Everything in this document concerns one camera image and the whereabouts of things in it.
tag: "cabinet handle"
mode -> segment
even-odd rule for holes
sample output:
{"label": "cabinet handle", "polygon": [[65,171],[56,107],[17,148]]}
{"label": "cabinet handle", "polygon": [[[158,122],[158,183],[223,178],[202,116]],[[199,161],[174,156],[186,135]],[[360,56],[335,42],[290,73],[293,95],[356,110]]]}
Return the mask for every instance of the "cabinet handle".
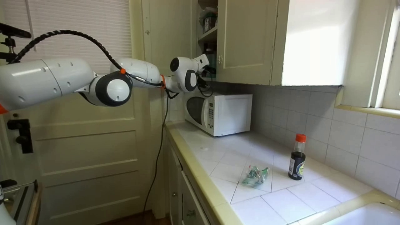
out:
{"label": "cabinet handle", "polygon": [[196,211],[195,210],[188,210],[186,213],[187,217],[195,217],[196,216]]}

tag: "crumpled plastic wrapper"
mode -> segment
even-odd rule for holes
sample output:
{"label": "crumpled plastic wrapper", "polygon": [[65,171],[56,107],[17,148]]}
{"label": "crumpled plastic wrapper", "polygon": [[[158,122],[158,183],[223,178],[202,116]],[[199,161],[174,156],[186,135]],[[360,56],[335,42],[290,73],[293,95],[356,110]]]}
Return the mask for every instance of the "crumpled plastic wrapper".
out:
{"label": "crumpled plastic wrapper", "polygon": [[269,169],[270,168],[267,167],[263,170],[260,170],[256,166],[249,165],[249,169],[247,170],[246,173],[246,178],[242,181],[242,183],[249,186],[257,186],[263,184],[268,177]]}

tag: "microwave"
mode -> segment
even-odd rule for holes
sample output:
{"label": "microwave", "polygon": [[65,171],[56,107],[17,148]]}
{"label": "microwave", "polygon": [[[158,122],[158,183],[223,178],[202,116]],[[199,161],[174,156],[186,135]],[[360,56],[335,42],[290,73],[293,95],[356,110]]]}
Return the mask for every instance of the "microwave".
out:
{"label": "microwave", "polygon": [[250,130],[252,94],[218,94],[204,97],[200,92],[184,95],[185,120],[212,136]]}

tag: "robotic arm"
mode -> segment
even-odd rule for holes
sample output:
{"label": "robotic arm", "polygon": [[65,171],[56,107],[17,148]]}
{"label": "robotic arm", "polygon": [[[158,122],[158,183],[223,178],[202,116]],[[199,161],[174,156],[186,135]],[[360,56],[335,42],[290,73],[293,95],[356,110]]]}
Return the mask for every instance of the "robotic arm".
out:
{"label": "robotic arm", "polygon": [[[164,77],[151,63],[132,58],[116,61],[139,80],[162,83],[176,93],[193,91],[197,85],[196,73],[209,65],[204,54],[194,59],[177,57],[170,64],[174,76]],[[132,87],[157,87],[122,74],[114,65],[110,71],[106,75],[96,74],[79,58],[40,59],[0,66],[0,114],[74,92],[94,105],[120,106],[131,97]]]}

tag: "upper cabinet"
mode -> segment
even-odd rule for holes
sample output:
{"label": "upper cabinet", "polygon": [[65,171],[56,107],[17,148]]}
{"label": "upper cabinet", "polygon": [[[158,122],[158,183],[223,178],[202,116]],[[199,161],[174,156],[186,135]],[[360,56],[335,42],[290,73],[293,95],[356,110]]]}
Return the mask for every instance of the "upper cabinet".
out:
{"label": "upper cabinet", "polygon": [[[342,85],[358,0],[193,0],[206,80],[264,85]],[[203,33],[204,10],[217,10]]]}

